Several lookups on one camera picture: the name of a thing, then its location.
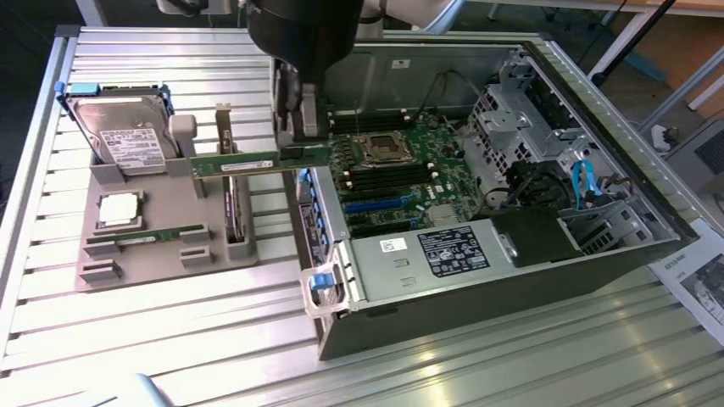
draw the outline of motherboard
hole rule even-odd
[[[482,195],[465,157],[434,114],[406,130],[335,135],[330,167],[353,237],[470,220]]]

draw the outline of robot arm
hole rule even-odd
[[[229,0],[158,0],[193,15]],[[253,41],[275,58],[275,128],[281,148],[317,144],[327,139],[325,111],[318,109],[327,69],[347,57],[355,45],[358,25],[375,24],[382,16],[434,34],[446,32],[466,0],[247,0],[247,23]]]

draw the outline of power supply label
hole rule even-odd
[[[418,235],[433,274],[447,277],[490,267],[471,226]]]

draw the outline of aluminum slotted table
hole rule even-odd
[[[217,103],[235,107],[241,149],[270,149],[270,61],[239,30],[58,37],[0,235],[0,405],[74,405],[133,372],[175,405],[723,404],[722,347],[646,269],[582,298],[319,362],[279,175],[251,179],[262,265],[74,292],[91,152],[55,81],[165,81],[178,113],[198,116],[201,152],[217,148]]]

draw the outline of white sticker label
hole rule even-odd
[[[251,163],[223,164],[222,171],[230,172],[230,171],[255,170],[259,168],[273,168],[273,167],[274,167],[274,162],[271,160],[254,161]]]
[[[131,246],[133,244],[154,243],[155,241],[157,241],[157,237],[150,236],[150,237],[138,237],[135,239],[119,240],[117,244],[119,246]]]
[[[406,70],[410,68],[410,59],[394,59],[393,60],[393,69],[394,70]]]
[[[397,239],[381,240],[381,246],[383,247],[383,253],[397,252],[398,250],[407,249],[406,238],[399,237]]]
[[[122,168],[143,168],[163,165],[163,151],[154,129],[106,130],[103,141],[117,165]]]

